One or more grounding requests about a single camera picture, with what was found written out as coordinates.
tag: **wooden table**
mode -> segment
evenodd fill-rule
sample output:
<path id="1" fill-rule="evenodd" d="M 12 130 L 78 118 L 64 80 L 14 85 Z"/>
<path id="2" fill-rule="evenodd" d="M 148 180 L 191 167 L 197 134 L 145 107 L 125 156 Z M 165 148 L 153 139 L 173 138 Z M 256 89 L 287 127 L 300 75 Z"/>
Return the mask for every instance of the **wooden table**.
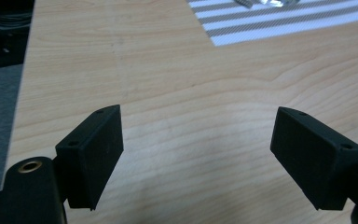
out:
<path id="1" fill-rule="evenodd" d="M 36 1 L 7 167 L 117 104 L 124 153 L 69 223 L 350 223 L 269 143 L 279 105 L 358 143 L 358 22 L 217 48 L 185 0 Z"/>

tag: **small hole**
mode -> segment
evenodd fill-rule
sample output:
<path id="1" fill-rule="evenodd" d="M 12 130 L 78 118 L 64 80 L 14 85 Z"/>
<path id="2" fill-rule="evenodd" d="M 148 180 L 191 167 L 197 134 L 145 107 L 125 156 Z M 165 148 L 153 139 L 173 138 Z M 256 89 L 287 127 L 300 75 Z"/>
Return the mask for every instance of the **small hole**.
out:
<path id="1" fill-rule="evenodd" d="M 19 168 L 19 172 L 22 174 L 31 173 L 32 171 L 39 169 L 40 166 L 42 166 L 41 161 L 29 161 Z"/>
<path id="2" fill-rule="evenodd" d="M 69 146 L 69 147 L 74 147 L 74 146 L 77 146 L 78 144 L 79 144 L 78 141 L 70 141 L 70 142 L 68 143 L 68 146 Z"/>
<path id="3" fill-rule="evenodd" d="M 348 144 L 341 144 L 342 149 L 352 149 L 351 145 Z"/>

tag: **table surface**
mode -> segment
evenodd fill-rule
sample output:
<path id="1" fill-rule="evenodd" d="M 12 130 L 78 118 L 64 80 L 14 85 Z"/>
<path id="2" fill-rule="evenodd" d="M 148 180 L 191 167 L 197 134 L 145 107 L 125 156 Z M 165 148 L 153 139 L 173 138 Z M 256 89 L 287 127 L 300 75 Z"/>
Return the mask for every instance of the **table surface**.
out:
<path id="1" fill-rule="evenodd" d="M 185 0 L 36 1 L 7 167 L 121 105 L 124 152 L 69 223 L 350 223 L 269 150 L 280 105 L 358 143 L 358 22 L 215 47 Z"/>

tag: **black plastic block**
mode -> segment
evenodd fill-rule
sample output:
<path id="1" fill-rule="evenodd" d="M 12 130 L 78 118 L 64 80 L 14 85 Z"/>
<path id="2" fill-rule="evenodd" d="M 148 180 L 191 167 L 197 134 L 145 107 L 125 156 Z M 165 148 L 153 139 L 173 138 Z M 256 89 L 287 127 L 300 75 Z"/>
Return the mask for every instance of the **black plastic block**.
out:
<path id="1" fill-rule="evenodd" d="M 88 116 L 57 146 L 56 163 L 63 198 L 72 208 L 95 209 L 123 151 L 120 106 Z"/>
<path id="2" fill-rule="evenodd" d="M 280 107 L 270 149 L 316 209 L 343 209 L 348 172 L 358 165 L 356 143 L 308 114 Z"/>

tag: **striped paper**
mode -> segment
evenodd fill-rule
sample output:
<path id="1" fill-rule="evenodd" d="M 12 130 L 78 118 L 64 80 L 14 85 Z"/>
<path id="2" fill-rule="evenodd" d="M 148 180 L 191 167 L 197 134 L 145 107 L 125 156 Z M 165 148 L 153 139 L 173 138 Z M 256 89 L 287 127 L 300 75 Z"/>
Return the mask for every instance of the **striped paper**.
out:
<path id="1" fill-rule="evenodd" d="M 358 21 L 358 0 L 301 0 L 290 7 L 252 9 L 234 0 L 187 0 L 216 46 Z"/>

